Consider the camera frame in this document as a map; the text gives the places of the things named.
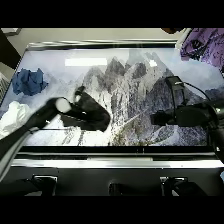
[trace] white cloth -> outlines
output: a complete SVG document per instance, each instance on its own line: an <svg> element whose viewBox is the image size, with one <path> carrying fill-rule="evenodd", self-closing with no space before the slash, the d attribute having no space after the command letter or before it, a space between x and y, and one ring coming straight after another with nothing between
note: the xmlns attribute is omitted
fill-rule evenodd
<svg viewBox="0 0 224 224"><path fill-rule="evenodd" d="M6 137L25 124L30 116L30 108L26 104L13 101L0 120L0 139Z"/></svg>
<svg viewBox="0 0 224 224"><path fill-rule="evenodd" d="M179 40L176 42L176 44L175 44L175 48L176 49L181 49L181 47L182 47L182 45L183 45L183 43L184 43L184 41L186 40L186 38L187 38L187 35L190 33L190 31L192 30L192 28L186 28L185 30L184 30L184 33L183 33L183 35L179 38Z"/></svg>

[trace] floor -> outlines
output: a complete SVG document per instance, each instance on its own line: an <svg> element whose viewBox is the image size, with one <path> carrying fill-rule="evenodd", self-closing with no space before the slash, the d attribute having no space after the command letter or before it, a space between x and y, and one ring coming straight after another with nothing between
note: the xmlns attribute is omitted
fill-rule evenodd
<svg viewBox="0 0 224 224"><path fill-rule="evenodd" d="M167 34L160 28L22 28L8 40L20 55L29 43L71 40L178 39L181 32ZM0 63L0 72L9 80L14 71Z"/></svg>

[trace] beige floor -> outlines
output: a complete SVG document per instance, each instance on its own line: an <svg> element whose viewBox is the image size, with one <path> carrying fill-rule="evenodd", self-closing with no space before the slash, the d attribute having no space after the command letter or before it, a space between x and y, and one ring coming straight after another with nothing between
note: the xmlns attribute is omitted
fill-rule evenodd
<svg viewBox="0 0 224 224"><path fill-rule="evenodd" d="M29 43L72 40L178 39L160 28L22 28L19 35L8 37L20 55ZM11 79L13 70L0 63L0 72Z"/></svg>

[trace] patterned purple fabric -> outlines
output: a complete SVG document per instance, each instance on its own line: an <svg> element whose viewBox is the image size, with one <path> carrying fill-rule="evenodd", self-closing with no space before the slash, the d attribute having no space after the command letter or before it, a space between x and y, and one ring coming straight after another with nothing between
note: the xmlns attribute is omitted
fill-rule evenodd
<svg viewBox="0 0 224 224"><path fill-rule="evenodd" d="M224 28L193 28L180 54L183 61L201 57L201 61L224 71Z"/></svg>

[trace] blue cloth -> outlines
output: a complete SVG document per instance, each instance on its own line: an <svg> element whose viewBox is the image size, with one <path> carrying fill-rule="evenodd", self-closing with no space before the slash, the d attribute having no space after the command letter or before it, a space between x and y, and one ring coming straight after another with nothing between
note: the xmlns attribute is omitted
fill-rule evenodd
<svg viewBox="0 0 224 224"><path fill-rule="evenodd" d="M38 68L36 72L22 69L12 77L13 92L18 95L23 92L24 95L33 96L40 93L48 83L43 81L43 72Z"/></svg>

